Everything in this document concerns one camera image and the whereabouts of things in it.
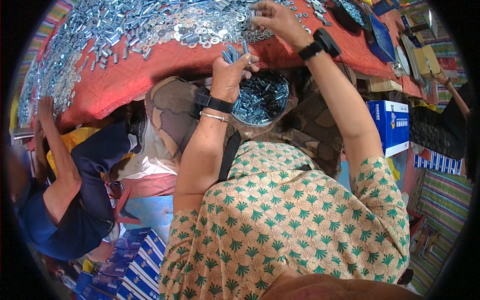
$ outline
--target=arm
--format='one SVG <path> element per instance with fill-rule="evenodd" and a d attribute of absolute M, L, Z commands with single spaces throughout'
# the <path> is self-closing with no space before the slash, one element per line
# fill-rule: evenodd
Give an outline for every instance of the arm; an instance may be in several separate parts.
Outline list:
<path fill-rule="evenodd" d="M 458 92 L 456 91 L 455 87 L 453 86 L 453 84 L 451 82 L 449 82 L 447 84 L 446 88 L 450 93 L 452 93 L 453 100 L 458 105 L 458 108 L 462 112 L 462 115 L 463 115 L 463 117 L 465 118 L 465 121 L 466 121 L 467 120 L 467 115 L 470 113 L 470 109 L 465 104 L 462 97 L 460 97 L 460 95 L 458 94 Z"/>
<path fill-rule="evenodd" d="M 35 170 L 35 178 L 41 184 L 45 184 L 47 182 L 47 170 L 48 170 L 48 162 L 47 157 L 45 156 L 45 150 L 43 148 L 43 128 L 40 121 L 35 122 L 35 129 L 34 129 L 34 141 L 35 141 L 35 159 L 36 159 L 36 170 Z"/>
<path fill-rule="evenodd" d="M 301 27 L 290 9 L 272 1 L 259 2 L 251 9 L 259 10 L 262 15 L 253 17 L 253 24 L 260 29 L 269 28 L 294 50 L 300 51 L 313 42 L 313 37 Z M 360 94 L 328 54 L 322 51 L 306 65 L 343 137 L 352 178 L 362 161 L 384 155 L 375 123 Z"/>
<path fill-rule="evenodd" d="M 242 71 L 248 61 L 258 61 L 251 54 L 243 55 L 232 65 L 222 57 L 213 64 L 212 90 L 214 98 L 233 103 L 239 94 L 239 82 L 243 74 L 249 78 L 249 72 Z M 204 113 L 219 117 L 228 117 L 220 111 L 205 108 Z M 223 141 L 227 123 L 207 116 L 201 116 L 190 141 L 182 154 L 179 175 L 173 193 L 173 214 L 182 209 L 199 210 L 206 191 L 218 181 L 223 158 Z"/>
<path fill-rule="evenodd" d="M 435 79 L 436 82 L 438 82 L 439 84 L 446 87 L 447 90 L 452 94 L 453 100 L 458 105 L 458 108 L 462 112 L 462 115 L 463 115 L 463 117 L 465 118 L 465 121 L 466 121 L 467 120 L 467 115 L 470 113 L 470 109 L 465 104 L 462 97 L 460 97 L 460 95 L 456 91 L 455 87 L 453 86 L 452 82 L 450 81 L 450 78 L 448 78 L 447 75 L 445 74 L 445 71 L 443 69 L 441 69 L 441 72 L 439 74 L 433 75 L 433 78 Z"/>
<path fill-rule="evenodd" d="M 57 167 L 58 178 L 43 194 L 45 207 L 54 223 L 60 222 L 70 202 L 80 189 L 82 180 L 72 156 L 63 143 L 60 133 L 53 122 L 53 99 L 45 97 L 38 102 L 37 118 L 47 136 Z"/>

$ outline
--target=dark blue pants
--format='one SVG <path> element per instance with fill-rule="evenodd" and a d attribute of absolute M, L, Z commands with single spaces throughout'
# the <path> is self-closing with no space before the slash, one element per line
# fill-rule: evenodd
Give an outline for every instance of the dark blue pants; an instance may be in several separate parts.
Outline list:
<path fill-rule="evenodd" d="M 72 149 L 73 161 L 82 178 L 80 203 L 93 219 L 100 221 L 98 231 L 103 237 L 112 230 L 115 217 L 100 172 L 107 174 L 129 149 L 125 121 L 107 125 Z"/>

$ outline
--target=black wristband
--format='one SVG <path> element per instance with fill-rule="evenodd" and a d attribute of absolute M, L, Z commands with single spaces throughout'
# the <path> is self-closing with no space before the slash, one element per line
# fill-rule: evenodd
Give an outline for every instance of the black wristband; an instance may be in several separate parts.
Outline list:
<path fill-rule="evenodd" d="M 211 108 L 229 114 L 233 110 L 233 104 L 217 98 L 213 98 L 209 95 L 198 93 L 193 100 L 190 115 L 195 119 L 199 120 L 200 112 L 204 108 Z"/>
<path fill-rule="evenodd" d="M 307 47 L 300 50 L 299 55 L 303 61 L 307 61 L 313 56 L 317 55 L 317 53 L 319 53 L 323 49 L 324 48 L 322 47 L 322 45 L 318 41 L 315 41 L 310 45 L 308 45 Z"/>

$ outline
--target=hand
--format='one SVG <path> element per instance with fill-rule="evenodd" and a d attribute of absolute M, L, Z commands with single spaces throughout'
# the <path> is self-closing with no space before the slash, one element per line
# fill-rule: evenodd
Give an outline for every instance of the hand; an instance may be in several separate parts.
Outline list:
<path fill-rule="evenodd" d="M 262 1 L 255 3 L 250 9 L 257 10 L 257 15 L 261 15 L 251 18 L 253 29 L 270 29 L 297 52 L 314 42 L 313 37 L 303 29 L 288 7 L 273 1 Z"/>
<path fill-rule="evenodd" d="M 39 120 L 35 121 L 35 128 L 33 130 L 33 139 L 35 142 L 43 140 L 43 127 Z"/>
<path fill-rule="evenodd" d="M 444 87 L 447 87 L 449 78 L 448 78 L 447 75 L 445 75 L 445 72 L 444 72 L 443 68 L 440 68 L 440 73 L 439 74 L 434 74 L 433 78 L 439 84 L 443 85 Z"/>
<path fill-rule="evenodd" d="M 237 49 L 237 52 L 243 54 L 243 49 Z M 242 80 L 243 77 L 250 79 L 252 76 L 249 71 L 245 71 L 244 69 L 248 67 L 251 71 L 257 72 L 259 70 L 258 67 L 253 63 L 249 65 L 248 62 L 256 62 L 258 60 L 257 56 L 247 53 L 230 65 L 224 61 L 223 56 L 218 57 L 213 62 L 210 96 L 230 103 L 237 101 L 240 80 Z"/>
<path fill-rule="evenodd" d="M 53 98 L 52 97 L 42 97 L 38 100 L 38 108 L 36 112 L 36 119 L 40 123 L 45 122 L 48 119 L 53 117 Z"/>

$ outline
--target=blue shirt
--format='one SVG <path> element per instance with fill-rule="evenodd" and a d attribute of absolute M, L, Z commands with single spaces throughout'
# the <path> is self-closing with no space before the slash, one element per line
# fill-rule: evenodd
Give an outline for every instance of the blue shirt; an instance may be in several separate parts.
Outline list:
<path fill-rule="evenodd" d="M 26 242 L 43 254 L 60 260 L 77 259 L 98 247 L 103 238 L 96 230 L 99 221 L 82 208 L 78 197 L 72 200 L 57 225 L 52 222 L 43 201 L 47 187 L 31 178 L 15 204 Z"/>

